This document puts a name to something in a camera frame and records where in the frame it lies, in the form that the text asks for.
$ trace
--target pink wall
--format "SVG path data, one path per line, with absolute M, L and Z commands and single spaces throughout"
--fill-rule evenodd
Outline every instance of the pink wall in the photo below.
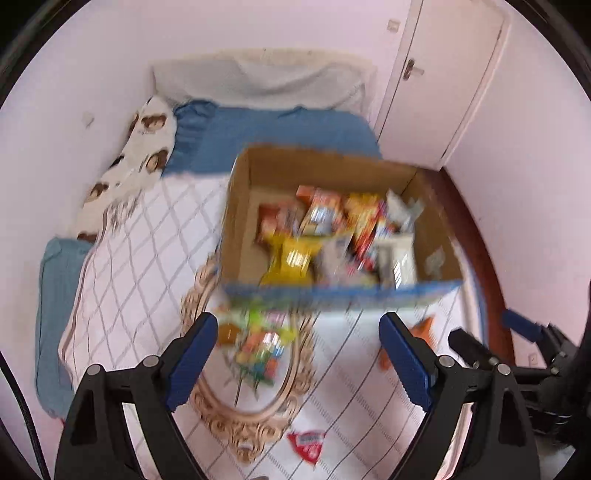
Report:
M 39 262 L 65 233 L 89 186 L 122 147 L 133 111 L 152 94 L 150 64 L 220 48 L 337 49 L 378 67 L 375 120 L 410 0 L 93 0 L 27 67 L 0 111 L 0 349 L 27 398 L 50 471 L 61 424 L 34 390 Z M 388 20 L 402 23 L 398 33 Z M 83 115 L 95 121 L 86 129 Z M 35 465 L 12 394 L 0 386 L 0 417 Z
M 504 8 L 505 50 L 447 168 L 507 305 L 578 342 L 591 278 L 591 102 L 545 38 Z M 520 338 L 515 348 L 524 365 L 536 351 Z

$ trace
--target door handle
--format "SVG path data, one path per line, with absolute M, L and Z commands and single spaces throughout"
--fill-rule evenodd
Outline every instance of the door handle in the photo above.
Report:
M 415 67 L 414 59 L 409 59 L 409 61 L 407 62 L 407 66 L 404 69 L 404 74 L 402 76 L 402 79 L 408 80 L 410 78 L 411 74 L 422 75 L 423 73 L 425 73 L 425 70 Z

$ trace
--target wall switch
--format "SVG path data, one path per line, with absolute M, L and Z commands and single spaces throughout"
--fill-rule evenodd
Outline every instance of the wall switch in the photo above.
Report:
M 388 30 L 390 30 L 390 32 L 396 33 L 398 29 L 400 29 L 400 22 L 398 20 L 393 18 L 388 20 Z

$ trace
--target blue gripper pad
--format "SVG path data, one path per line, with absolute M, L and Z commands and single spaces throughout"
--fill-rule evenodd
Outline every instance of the blue gripper pad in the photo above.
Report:
M 169 376 L 170 390 L 166 405 L 170 411 L 175 411 L 189 399 L 205 362 L 217 341 L 217 320 L 208 313 L 200 332 L 195 336 L 189 348 L 177 363 Z
M 379 339 L 410 401 L 422 407 L 425 412 L 428 411 L 431 407 L 431 395 L 427 371 L 387 315 L 382 316 L 379 321 Z
M 536 343 L 542 338 L 542 326 L 534 323 L 513 310 L 507 309 L 502 315 L 503 325 L 519 333 L 523 338 Z

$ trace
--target gold mirror frame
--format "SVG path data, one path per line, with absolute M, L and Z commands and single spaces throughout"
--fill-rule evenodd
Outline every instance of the gold mirror frame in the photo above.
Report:
M 218 262 L 210 256 L 195 275 L 195 284 L 183 298 L 181 306 L 182 334 L 205 311 L 214 289 L 219 283 Z M 228 446 L 239 461 L 252 463 L 267 442 L 281 438 L 301 407 L 301 398 L 314 382 L 314 343 L 312 327 L 316 316 L 292 311 L 290 322 L 299 327 L 300 335 L 291 346 L 290 366 L 283 385 L 275 398 L 262 410 L 243 413 L 221 403 L 201 376 L 193 387 L 189 402 L 198 412 L 206 427 Z

